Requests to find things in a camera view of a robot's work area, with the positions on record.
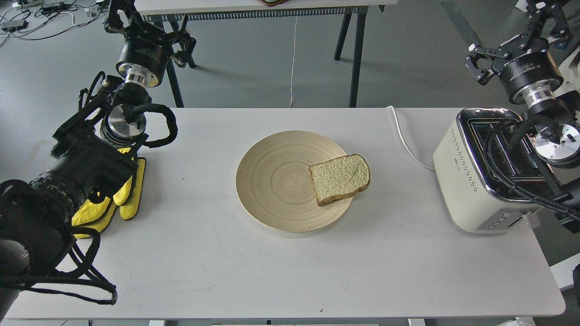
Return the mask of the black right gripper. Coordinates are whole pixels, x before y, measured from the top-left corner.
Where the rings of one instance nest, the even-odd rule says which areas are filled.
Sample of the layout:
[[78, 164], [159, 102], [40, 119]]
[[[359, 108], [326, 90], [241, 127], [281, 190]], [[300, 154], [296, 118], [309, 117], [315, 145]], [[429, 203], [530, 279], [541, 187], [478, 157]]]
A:
[[548, 40], [532, 38], [523, 45], [522, 39], [514, 38], [502, 48], [485, 48], [478, 43], [469, 46], [464, 63], [479, 85], [499, 76], [514, 105], [538, 105], [555, 99], [553, 92], [562, 85], [563, 77], [548, 52]]

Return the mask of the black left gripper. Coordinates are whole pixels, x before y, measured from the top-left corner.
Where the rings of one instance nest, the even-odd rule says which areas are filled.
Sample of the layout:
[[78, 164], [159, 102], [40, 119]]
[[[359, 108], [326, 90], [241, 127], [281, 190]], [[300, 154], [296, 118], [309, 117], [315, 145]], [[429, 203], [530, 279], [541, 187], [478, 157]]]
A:
[[[193, 51], [197, 40], [191, 37], [187, 31], [188, 18], [184, 18], [179, 24], [170, 21], [176, 44], [179, 50], [172, 54], [171, 58], [178, 67], [186, 65], [195, 69], [197, 64], [193, 59]], [[145, 87], [157, 87], [164, 78], [166, 65], [172, 52], [170, 44], [165, 37], [165, 31], [156, 25], [130, 25], [125, 29], [124, 44], [120, 53], [116, 70], [122, 77], [129, 75], [134, 69], [146, 70]]]

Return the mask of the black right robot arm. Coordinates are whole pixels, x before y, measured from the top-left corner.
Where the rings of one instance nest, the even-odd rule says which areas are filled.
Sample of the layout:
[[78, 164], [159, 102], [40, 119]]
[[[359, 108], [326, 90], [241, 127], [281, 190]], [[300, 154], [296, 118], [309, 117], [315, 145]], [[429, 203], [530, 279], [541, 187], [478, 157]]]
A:
[[[485, 85], [491, 77], [499, 76], [509, 101], [527, 106], [522, 121], [504, 118], [484, 137], [482, 156], [485, 167], [508, 192], [551, 209], [567, 230], [578, 233], [579, 180], [560, 183], [548, 169], [549, 166], [579, 166], [579, 125], [572, 110], [554, 95], [564, 80], [547, 47], [547, 40], [543, 38], [534, 37], [526, 41], [516, 36], [497, 49], [489, 49], [482, 47], [473, 36], [464, 62], [478, 83]], [[505, 147], [501, 147], [503, 132], [506, 133]], [[508, 175], [508, 170], [499, 164], [501, 155], [493, 154], [494, 146], [501, 147], [501, 154], [516, 154], [518, 145], [526, 140], [533, 148], [528, 157], [551, 188], [552, 197], [517, 184]]]

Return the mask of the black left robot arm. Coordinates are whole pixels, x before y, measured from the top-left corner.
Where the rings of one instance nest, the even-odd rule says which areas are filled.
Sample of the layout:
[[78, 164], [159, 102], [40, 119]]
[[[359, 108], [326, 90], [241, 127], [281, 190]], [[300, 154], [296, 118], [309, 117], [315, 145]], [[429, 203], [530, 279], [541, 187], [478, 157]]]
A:
[[180, 67], [196, 41], [182, 27], [166, 33], [139, 14], [115, 31], [125, 42], [117, 70], [54, 133], [50, 169], [34, 180], [1, 184], [1, 316], [23, 291], [59, 294], [114, 305], [116, 286], [93, 262], [99, 232], [73, 225], [85, 202], [112, 199], [138, 173], [137, 151], [162, 147], [178, 134], [174, 113], [154, 104], [148, 87], [161, 83], [170, 60]]

